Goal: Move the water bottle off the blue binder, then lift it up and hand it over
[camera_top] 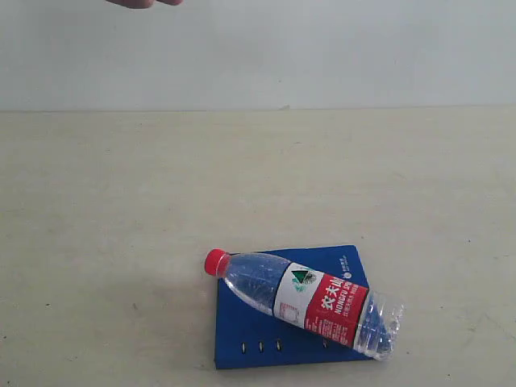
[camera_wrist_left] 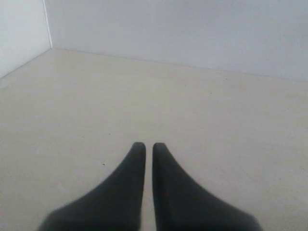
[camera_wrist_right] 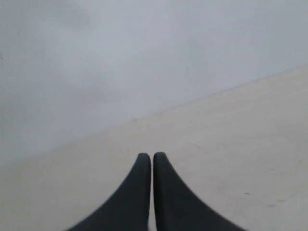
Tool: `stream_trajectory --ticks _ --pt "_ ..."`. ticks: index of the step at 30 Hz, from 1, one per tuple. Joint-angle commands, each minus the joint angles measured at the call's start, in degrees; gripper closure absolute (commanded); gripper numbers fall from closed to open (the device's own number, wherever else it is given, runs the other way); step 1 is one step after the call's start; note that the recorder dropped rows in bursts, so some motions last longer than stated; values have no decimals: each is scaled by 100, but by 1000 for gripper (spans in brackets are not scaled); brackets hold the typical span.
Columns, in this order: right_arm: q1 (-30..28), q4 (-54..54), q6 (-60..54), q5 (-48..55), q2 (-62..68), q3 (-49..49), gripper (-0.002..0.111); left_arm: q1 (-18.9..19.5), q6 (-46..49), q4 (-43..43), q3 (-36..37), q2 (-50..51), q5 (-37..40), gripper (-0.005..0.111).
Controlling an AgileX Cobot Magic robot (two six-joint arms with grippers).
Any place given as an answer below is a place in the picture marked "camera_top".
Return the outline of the person's bare hand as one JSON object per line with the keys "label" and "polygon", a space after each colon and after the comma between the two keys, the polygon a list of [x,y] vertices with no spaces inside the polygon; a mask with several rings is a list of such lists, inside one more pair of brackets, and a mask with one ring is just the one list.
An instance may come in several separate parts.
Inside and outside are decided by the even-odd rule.
{"label": "person's bare hand", "polygon": [[179,6],[183,0],[107,0],[109,3],[123,6],[129,9],[148,9],[156,2],[169,6]]}

